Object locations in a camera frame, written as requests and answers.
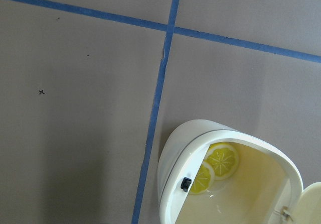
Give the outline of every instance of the yellow lemon slice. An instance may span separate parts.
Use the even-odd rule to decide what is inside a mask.
[[[197,195],[205,192],[214,182],[215,172],[211,165],[203,161],[192,184],[189,194]]]
[[[224,180],[230,177],[239,164],[238,153],[228,142],[210,145],[204,160],[213,167],[215,180]]]

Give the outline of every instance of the black latch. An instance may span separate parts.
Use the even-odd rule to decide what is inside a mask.
[[[182,183],[181,183],[181,189],[183,189],[183,191],[187,192],[190,185],[192,183],[192,180],[187,178],[187,177],[184,177]]]

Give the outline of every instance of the open container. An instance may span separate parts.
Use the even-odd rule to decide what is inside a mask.
[[[239,166],[207,192],[188,195],[211,144],[229,142]],[[184,179],[192,183],[183,190]],[[167,140],[157,170],[161,224],[320,224],[321,182],[303,190],[295,164],[258,138],[208,120],[177,127]]]

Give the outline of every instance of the blue tape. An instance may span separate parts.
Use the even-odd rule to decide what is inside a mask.
[[[154,102],[153,102],[153,106],[152,106],[152,110],[151,110],[148,133],[147,133],[145,156],[144,156],[144,160],[143,160],[141,170],[140,170],[135,206],[134,206],[132,220],[131,220],[132,224],[137,224],[138,219],[139,219],[139,214],[140,214],[140,209],[141,209],[141,204],[142,204],[142,199],[143,199],[143,193],[144,193],[145,184],[146,184],[149,160],[150,160],[150,155],[151,155],[151,148],[152,148],[152,143],[154,140],[154,134],[155,134],[155,129],[156,129],[159,104],[161,102],[166,66],[167,66],[167,62],[169,59],[179,1],[180,0],[172,0],[172,6],[171,6],[169,21],[168,21],[168,26],[167,26],[167,31],[166,31],[166,37],[165,37],[165,41],[164,41],[164,57],[161,61],[161,64],[159,66],[159,71],[158,71],[158,78],[157,78],[157,84],[156,84],[156,89],[155,89]]]
[[[151,21],[146,21],[138,18],[126,17],[122,15],[97,11],[97,10],[84,8],[84,7],[72,6],[72,5],[63,4],[63,3],[51,2],[47,0],[11,0],[11,1],[27,3],[34,6],[46,7],[46,8],[51,8],[55,10],[71,12],[71,13],[76,13],[76,14],[85,15],[89,17],[121,22],[121,23],[130,24],[130,25],[160,30],[160,31],[166,31],[167,29],[167,25],[162,23],[151,22]]]
[[[195,38],[205,39],[213,42],[220,42],[220,43],[225,43],[229,45],[254,49],[262,52],[269,52],[277,55],[321,63],[321,56],[312,55],[304,52],[292,51],[292,50],[279,48],[279,47],[273,47],[273,46],[264,45],[260,43],[249,42],[249,41],[239,40],[235,38],[228,38],[228,37],[205,33],[205,32],[198,32],[195,30],[185,29],[181,27],[175,27],[174,33],[188,36],[188,37],[195,37]]]

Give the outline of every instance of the blue line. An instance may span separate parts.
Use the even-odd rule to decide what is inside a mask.
[[[321,56],[312,55],[304,52],[292,51],[292,50],[279,48],[279,47],[273,47],[273,46],[264,45],[260,43],[249,42],[249,41],[239,40],[235,38],[228,38],[228,37],[210,34],[206,32],[198,32],[195,30],[185,29],[181,27],[175,27],[174,33],[184,35],[184,36],[189,36],[189,37],[205,39],[213,42],[220,42],[220,43],[225,43],[229,45],[254,49],[262,52],[269,52],[277,55],[321,63]]]
[[[122,15],[97,11],[97,10],[84,8],[84,7],[72,6],[72,5],[63,4],[63,3],[51,2],[47,0],[11,0],[11,1],[27,3],[30,5],[35,5],[39,7],[46,7],[46,8],[51,8],[55,10],[71,12],[71,13],[76,13],[80,15],[85,15],[85,16],[90,16],[90,17],[95,17],[95,18],[100,18],[100,19],[105,19],[105,20],[110,20],[115,22],[121,22],[121,23],[130,24],[130,25],[160,30],[160,31],[166,31],[167,29],[167,25],[162,23],[151,22],[151,21],[146,21],[138,18],[126,17]]]
[[[157,79],[155,95],[154,95],[154,102],[153,102],[150,120],[149,120],[149,127],[148,127],[146,148],[145,148],[145,156],[144,156],[144,160],[143,160],[141,170],[140,170],[135,206],[134,206],[132,220],[131,220],[132,224],[137,224],[138,219],[139,219],[139,214],[140,214],[140,209],[141,209],[141,204],[142,204],[142,199],[143,199],[143,193],[144,193],[145,184],[146,184],[149,159],[150,159],[150,155],[151,155],[151,148],[152,148],[152,143],[154,140],[159,104],[161,102],[166,66],[167,66],[167,62],[169,59],[179,1],[180,0],[172,0],[172,6],[171,6],[169,21],[168,21],[168,27],[167,27],[166,37],[165,37],[165,41],[164,41],[164,57],[163,57],[161,64],[159,66],[158,79]]]

